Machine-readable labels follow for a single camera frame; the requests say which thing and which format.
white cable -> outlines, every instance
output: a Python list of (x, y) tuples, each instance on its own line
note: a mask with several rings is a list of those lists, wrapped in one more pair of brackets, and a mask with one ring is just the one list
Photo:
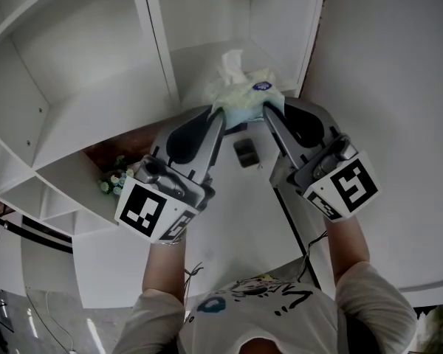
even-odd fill
[(52, 314), (49, 312), (49, 304), (47, 302), (47, 294), (49, 294), (49, 291), (46, 291), (46, 309), (47, 309), (47, 314), (49, 315), (49, 317), (53, 320), (53, 322), (56, 323), (56, 325), (63, 331), (65, 332), (65, 334), (67, 334), (69, 336), (69, 338), (71, 339), (71, 352), (74, 351), (74, 339), (72, 338), (72, 336), (69, 334), (69, 332), (67, 330), (65, 330), (63, 327), (61, 327), (59, 325), (59, 323), (57, 321), (55, 321), (54, 317), (52, 317)]

gray floor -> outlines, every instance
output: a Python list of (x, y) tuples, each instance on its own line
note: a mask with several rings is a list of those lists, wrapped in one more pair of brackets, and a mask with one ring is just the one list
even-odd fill
[[(269, 274), (280, 280), (293, 280), (298, 275), (302, 261), (302, 258), (292, 261), (270, 271)], [(309, 272), (302, 278), (302, 282), (313, 283)], [(47, 313), (46, 293), (29, 290), (28, 294), (46, 326), (69, 352), (71, 349), (69, 337), (57, 327)], [(4, 309), (0, 308), (0, 321), (15, 331), (11, 333), (1, 328), (11, 354), (65, 353), (36, 316), (28, 298), (0, 291), (0, 299), (8, 304), (7, 316)], [(79, 299), (64, 293), (50, 292), (48, 300), (50, 313), (64, 329), (69, 331), (74, 339), (74, 350), (78, 354), (110, 354), (120, 336), (125, 320), (131, 313), (130, 308), (83, 309)], [(32, 330), (30, 313), (37, 337)], [(93, 322), (98, 339), (101, 341), (100, 349), (91, 334), (89, 324), (92, 326), (92, 323), (89, 320)]]

white desk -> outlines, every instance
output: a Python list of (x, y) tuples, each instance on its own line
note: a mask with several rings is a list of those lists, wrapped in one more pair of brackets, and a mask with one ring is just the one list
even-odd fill
[[(241, 168), (233, 149), (253, 139), (260, 167)], [(203, 262), (189, 296), (273, 270), (302, 253), (269, 183), (278, 149), (264, 123), (226, 136), (210, 170), (216, 196), (188, 227), (186, 268)], [(85, 308), (132, 306), (140, 294), (149, 243), (124, 227), (73, 237)]]

blue logo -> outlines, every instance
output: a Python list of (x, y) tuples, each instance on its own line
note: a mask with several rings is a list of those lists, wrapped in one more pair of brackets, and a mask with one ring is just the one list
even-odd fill
[(271, 89), (271, 88), (272, 88), (272, 84), (268, 83), (267, 81), (257, 83), (253, 86), (253, 89), (255, 91), (266, 91), (267, 89)]

gray wall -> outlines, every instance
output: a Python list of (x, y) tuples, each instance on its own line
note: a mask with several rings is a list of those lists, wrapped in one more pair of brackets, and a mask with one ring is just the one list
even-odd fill
[(377, 171), (359, 214), (373, 264), (415, 305), (443, 302), (443, 0), (326, 0), (303, 97)]

